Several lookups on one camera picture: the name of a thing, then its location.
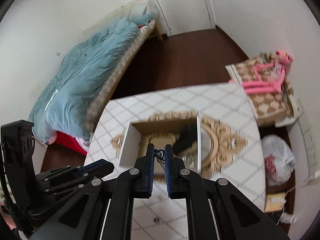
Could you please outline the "black fitness band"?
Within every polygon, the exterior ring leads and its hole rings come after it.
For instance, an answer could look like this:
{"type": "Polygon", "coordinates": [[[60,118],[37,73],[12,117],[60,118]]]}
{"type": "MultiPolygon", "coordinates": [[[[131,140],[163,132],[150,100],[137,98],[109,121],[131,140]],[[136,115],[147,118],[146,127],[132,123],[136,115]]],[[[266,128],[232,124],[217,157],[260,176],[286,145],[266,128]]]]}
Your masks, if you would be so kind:
{"type": "Polygon", "coordinates": [[[172,145],[173,154],[180,155],[181,152],[190,148],[195,141],[197,141],[197,126],[189,125],[180,133],[180,136],[172,145]]]}

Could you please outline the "red blanket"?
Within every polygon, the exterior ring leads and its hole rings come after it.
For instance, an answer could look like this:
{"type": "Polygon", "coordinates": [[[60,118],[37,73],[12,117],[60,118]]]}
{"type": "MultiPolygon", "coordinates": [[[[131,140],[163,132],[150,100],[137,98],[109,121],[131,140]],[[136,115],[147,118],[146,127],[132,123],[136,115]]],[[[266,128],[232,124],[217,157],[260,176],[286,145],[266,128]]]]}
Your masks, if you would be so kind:
{"type": "Polygon", "coordinates": [[[55,135],[48,142],[46,142],[47,145],[52,145],[54,143],[65,146],[66,148],[74,150],[81,155],[87,155],[87,151],[79,145],[76,139],[65,133],[57,131],[55,135]]]}

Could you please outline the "white cardboard box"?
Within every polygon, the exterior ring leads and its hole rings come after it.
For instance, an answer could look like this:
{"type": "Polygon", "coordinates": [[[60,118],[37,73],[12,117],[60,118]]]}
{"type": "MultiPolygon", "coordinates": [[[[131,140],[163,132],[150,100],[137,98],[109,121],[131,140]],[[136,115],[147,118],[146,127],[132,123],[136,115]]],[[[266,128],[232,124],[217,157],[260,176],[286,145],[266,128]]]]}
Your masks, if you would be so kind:
{"type": "Polygon", "coordinates": [[[173,145],[180,133],[189,125],[197,126],[197,141],[180,155],[174,155],[184,161],[186,168],[201,172],[201,124],[198,116],[190,119],[172,119],[159,121],[131,122],[124,133],[120,148],[119,166],[131,168],[137,158],[146,155],[148,144],[163,150],[167,144],[173,145]]]}

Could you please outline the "white diamond-pattern tablecloth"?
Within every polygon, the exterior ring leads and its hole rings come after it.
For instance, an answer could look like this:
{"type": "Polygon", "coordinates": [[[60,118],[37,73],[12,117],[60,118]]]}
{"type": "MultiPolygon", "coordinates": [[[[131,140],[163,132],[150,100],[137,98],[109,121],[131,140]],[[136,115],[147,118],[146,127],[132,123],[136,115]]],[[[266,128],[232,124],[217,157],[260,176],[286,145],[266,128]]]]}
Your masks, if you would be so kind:
{"type": "Polygon", "coordinates": [[[116,178],[146,153],[172,146],[185,167],[210,180],[226,178],[265,208],[265,170],[258,126],[243,88],[235,83],[161,90],[110,101],[93,134],[85,163],[105,159],[116,178]]]}

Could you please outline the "teal quilt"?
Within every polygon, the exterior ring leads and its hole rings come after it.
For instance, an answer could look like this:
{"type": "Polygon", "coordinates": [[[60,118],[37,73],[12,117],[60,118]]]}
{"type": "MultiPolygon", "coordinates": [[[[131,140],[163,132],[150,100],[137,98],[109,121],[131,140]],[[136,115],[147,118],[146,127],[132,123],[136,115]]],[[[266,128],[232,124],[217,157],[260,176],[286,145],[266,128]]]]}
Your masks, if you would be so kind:
{"type": "Polygon", "coordinates": [[[151,0],[134,0],[82,32],[82,40],[63,58],[60,69],[36,101],[29,121],[33,135],[46,144],[57,131],[90,141],[87,108],[116,68],[139,30],[156,20],[151,0]]]}

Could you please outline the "white plastic bag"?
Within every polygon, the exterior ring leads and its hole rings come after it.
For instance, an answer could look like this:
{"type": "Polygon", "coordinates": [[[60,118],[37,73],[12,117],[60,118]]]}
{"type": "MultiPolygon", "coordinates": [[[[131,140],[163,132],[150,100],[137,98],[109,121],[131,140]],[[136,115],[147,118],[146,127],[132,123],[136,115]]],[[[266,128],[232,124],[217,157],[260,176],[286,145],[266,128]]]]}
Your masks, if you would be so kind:
{"type": "Polygon", "coordinates": [[[261,140],[265,174],[270,187],[286,183],[295,169],[295,156],[291,148],[277,135],[267,135],[261,140]]]}

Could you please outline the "white charger plug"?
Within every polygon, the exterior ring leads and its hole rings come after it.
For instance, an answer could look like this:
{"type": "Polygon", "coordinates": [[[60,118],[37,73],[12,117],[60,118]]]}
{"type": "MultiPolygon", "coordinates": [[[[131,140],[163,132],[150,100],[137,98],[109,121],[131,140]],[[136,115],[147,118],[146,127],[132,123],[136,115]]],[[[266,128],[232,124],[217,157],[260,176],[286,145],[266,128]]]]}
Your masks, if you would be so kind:
{"type": "Polygon", "coordinates": [[[283,213],[280,217],[280,222],[283,224],[294,224],[297,221],[297,216],[289,214],[289,213],[283,213]]]}

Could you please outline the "white power strip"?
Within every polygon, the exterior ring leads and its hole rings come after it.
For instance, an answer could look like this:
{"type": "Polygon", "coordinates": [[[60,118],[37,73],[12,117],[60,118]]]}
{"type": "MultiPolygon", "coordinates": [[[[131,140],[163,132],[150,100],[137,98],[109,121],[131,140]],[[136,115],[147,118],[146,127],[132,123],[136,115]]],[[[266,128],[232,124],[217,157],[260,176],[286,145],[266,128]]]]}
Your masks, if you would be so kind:
{"type": "Polygon", "coordinates": [[[316,143],[316,137],[301,100],[296,99],[295,104],[297,116],[294,124],[302,137],[304,148],[303,154],[306,157],[308,166],[308,178],[305,183],[317,183],[319,182],[319,150],[316,143]]]}

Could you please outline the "pink panther plush toy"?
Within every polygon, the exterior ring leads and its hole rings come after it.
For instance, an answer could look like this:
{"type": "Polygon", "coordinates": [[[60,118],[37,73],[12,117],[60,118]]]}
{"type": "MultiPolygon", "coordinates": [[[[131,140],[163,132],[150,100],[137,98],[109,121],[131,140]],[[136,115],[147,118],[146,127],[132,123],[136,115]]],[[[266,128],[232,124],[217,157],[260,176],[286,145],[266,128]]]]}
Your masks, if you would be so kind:
{"type": "Polygon", "coordinates": [[[260,53],[257,57],[226,66],[231,82],[242,85],[246,94],[281,93],[293,62],[286,51],[260,53]]]}

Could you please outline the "checkered bed mattress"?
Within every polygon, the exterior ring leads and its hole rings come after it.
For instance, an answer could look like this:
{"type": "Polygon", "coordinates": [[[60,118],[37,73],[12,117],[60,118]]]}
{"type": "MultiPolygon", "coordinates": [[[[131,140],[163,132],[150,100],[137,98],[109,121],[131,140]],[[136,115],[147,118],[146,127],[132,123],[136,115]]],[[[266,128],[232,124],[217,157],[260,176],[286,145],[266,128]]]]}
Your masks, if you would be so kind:
{"type": "Polygon", "coordinates": [[[143,26],[139,30],[136,38],[118,60],[116,68],[113,70],[110,77],[106,80],[97,96],[89,104],[85,120],[85,128],[89,131],[91,136],[93,136],[105,106],[111,100],[119,81],[123,77],[131,61],[140,50],[143,43],[156,29],[156,20],[151,20],[148,25],[143,26]]]}

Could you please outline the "white door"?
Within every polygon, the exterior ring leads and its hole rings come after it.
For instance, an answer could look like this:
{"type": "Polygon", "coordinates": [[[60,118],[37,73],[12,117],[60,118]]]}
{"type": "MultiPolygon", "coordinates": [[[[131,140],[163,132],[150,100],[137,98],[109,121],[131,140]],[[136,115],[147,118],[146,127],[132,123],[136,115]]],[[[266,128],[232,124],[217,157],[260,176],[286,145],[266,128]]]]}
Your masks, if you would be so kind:
{"type": "Polygon", "coordinates": [[[169,35],[215,28],[210,0],[156,0],[169,35]]]}

